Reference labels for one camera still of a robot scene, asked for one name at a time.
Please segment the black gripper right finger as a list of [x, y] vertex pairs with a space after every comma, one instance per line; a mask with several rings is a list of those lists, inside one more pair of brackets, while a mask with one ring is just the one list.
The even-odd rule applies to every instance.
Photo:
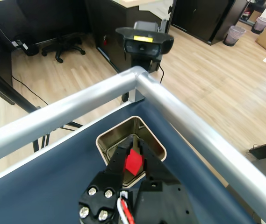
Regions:
[[197, 224], [187, 191], [143, 141], [138, 141], [146, 179], [134, 204], [136, 224]]

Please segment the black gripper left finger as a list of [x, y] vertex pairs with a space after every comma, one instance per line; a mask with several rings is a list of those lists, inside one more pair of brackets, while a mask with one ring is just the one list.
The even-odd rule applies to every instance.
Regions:
[[117, 224], [117, 199], [123, 189], [125, 164], [133, 147], [134, 137], [122, 141], [103, 171], [92, 179], [79, 198], [81, 224]]

